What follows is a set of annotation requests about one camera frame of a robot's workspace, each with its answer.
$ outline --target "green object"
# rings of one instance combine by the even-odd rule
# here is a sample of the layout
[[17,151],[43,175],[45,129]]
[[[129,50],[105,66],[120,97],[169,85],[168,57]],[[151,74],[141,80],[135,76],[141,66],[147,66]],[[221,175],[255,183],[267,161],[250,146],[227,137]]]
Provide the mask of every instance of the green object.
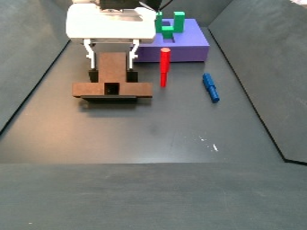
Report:
[[173,33],[173,26],[163,26],[161,27],[163,39],[165,39],[165,40],[172,39],[172,33]]
[[184,31],[184,12],[173,12],[173,25],[163,25],[163,14],[157,12],[156,18],[156,33],[161,33],[163,39],[172,39],[172,34],[183,33]]
[[156,33],[161,33],[161,12],[157,12],[157,18],[156,18]]
[[185,19],[184,12],[175,12],[173,13],[173,32],[183,32],[183,30],[184,30],[184,19]]

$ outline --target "wooden stand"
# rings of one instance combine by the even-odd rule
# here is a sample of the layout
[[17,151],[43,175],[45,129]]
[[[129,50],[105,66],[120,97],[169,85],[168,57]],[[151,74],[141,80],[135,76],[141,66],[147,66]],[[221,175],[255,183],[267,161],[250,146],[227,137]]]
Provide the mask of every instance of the wooden stand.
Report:
[[131,82],[125,53],[100,53],[99,82],[73,83],[72,95],[85,100],[151,98],[152,83]]

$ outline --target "purple box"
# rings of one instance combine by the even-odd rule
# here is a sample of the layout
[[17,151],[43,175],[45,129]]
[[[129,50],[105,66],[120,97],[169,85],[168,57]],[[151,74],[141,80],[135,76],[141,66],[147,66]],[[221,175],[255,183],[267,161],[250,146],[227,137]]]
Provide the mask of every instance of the purple box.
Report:
[[[173,19],[163,19],[173,24]],[[160,48],[171,49],[171,62],[207,61],[208,43],[195,19],[184,20],[184,32],[173,33],[173,40],[164,40],[161,33],[151,44],[140,44],[135,62],[159,62]]]

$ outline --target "red cylinder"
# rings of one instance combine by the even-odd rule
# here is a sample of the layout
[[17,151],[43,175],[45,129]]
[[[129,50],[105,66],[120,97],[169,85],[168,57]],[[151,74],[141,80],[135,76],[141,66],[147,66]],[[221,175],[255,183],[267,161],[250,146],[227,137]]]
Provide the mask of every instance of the red cylinder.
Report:
[[169,48],[161,48],[160,49],[160,61],[159,61],[160,87],[167,86],[169,62],[171,62],[171,49]]

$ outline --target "black cable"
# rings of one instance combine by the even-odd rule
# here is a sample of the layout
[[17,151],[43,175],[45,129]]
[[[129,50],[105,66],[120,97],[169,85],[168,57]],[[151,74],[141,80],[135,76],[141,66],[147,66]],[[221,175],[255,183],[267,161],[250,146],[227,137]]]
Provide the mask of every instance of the black cable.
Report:
[[165,3],[160,8],[159,8],[159,11],[161,11],[172,2],[173,0],[169,0],[168,3]]

